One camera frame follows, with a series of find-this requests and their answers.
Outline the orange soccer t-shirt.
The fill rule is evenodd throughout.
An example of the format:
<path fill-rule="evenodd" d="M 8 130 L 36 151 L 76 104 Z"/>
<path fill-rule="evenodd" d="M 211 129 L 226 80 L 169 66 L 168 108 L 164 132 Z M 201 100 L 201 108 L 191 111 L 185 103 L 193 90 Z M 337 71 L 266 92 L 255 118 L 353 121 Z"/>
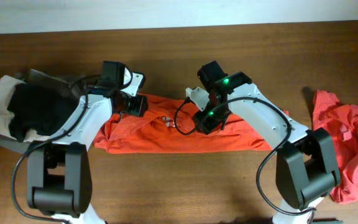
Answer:
<path fill-rule="evenodd" d="M 183 100 L 148 95 L 143 117 L 113 115 L 97 133 L 93 144 L 111 154 L 209 153 L 270 151 L 272 148 L 247 122 L 230 115 L 225 128 L 211 134 L 180 134 L 173 122 Z"/>

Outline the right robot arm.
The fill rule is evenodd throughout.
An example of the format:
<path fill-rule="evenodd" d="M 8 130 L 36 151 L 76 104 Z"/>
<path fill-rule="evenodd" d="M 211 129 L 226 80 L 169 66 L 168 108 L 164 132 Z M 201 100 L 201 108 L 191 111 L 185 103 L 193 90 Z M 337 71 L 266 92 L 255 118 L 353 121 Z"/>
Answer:
<path fill-rule="evenodd" d="M 199 108 L 193 121 L 198 132 L 209 134 L 235 114 L 247 122 L 272 151 L 261 162 L 276 157 L 275 183 L 282 196 L 270 223 L 317 223 L 317 205 L 341 182 L 331 135 L 323 128 L 310 130 L 291 119 L 270 102 L 243 72 L 228 75 L 216 61 L 203 65 L 197 73 L 203 87 L 187 89 L 187 97 Z"/>

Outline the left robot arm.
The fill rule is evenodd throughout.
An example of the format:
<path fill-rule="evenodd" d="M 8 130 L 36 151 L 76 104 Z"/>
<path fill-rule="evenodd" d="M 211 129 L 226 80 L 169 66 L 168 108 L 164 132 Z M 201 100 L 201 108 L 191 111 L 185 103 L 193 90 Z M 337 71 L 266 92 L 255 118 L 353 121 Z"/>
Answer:
<path fill-rule="evenodd" d="M 114 114 L 142 117 L 147 97 L 138 93 L 145 75 L 121 62 L 105 61 L 94 85 L 85 85 L 78 106 L 48 140 L 26 152 L 27 204 L 43 220 L 103 223 L 91 205 L 93 184 L 88 150 Z"/>

